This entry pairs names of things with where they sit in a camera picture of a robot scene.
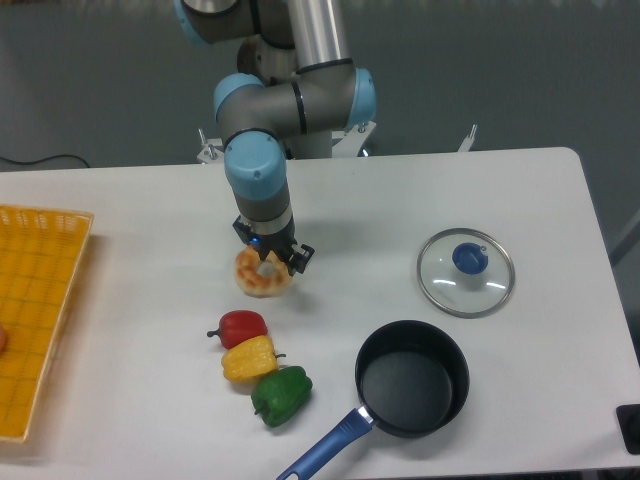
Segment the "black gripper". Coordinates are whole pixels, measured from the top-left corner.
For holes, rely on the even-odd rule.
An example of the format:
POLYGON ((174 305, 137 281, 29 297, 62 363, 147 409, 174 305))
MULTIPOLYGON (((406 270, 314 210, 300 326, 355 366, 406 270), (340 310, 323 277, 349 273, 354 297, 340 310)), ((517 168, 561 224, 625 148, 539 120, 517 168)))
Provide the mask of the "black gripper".
POLYGON ((241 242, 252 249, 260 261, 264 261, 270 253, 282 260, 291 277, 303 274, 308 263, 315 254, 309 245, 298 245, 295 240, 295 222, 291 219, 282 229, 275 233, 267 233, 264 228, 251 227, 238 216, 232 227, 241 242))

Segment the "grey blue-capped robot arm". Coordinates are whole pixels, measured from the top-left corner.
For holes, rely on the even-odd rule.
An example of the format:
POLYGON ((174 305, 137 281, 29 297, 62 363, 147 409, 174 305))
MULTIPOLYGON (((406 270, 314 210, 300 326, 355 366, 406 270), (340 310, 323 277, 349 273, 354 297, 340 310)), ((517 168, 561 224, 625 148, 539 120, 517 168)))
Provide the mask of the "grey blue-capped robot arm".
POLYGON ((177 1, 197 42, 244 41, 237 72, 214 90, 224 169, 239 215, 233 228, 261 259, 275 254, 290 275, 314 254, 295 239, 286 161, 323 158, 330 138, 373 120, 370 72, 355 67, 338 1, 177 1))

